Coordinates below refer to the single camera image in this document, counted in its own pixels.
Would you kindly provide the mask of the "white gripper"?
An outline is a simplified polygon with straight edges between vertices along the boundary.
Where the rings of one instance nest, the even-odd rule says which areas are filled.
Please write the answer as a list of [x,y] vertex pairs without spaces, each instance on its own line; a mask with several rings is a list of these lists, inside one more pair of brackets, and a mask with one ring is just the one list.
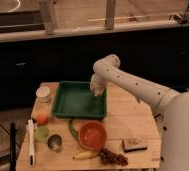
[[93,74],[90,81],[90,90],[95,96],[101,96],[107,86],[107,82],[96,74]]

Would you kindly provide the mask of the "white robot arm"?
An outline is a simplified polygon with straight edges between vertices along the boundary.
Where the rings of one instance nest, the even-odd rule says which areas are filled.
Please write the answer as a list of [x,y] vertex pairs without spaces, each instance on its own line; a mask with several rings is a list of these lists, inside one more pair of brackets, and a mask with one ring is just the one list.
[[160,171],[189,171],[189,92],[143,79],[119,69],[120,59],[110,54],[93,64],[90,90],[101,95],[112,82],[163,115]]

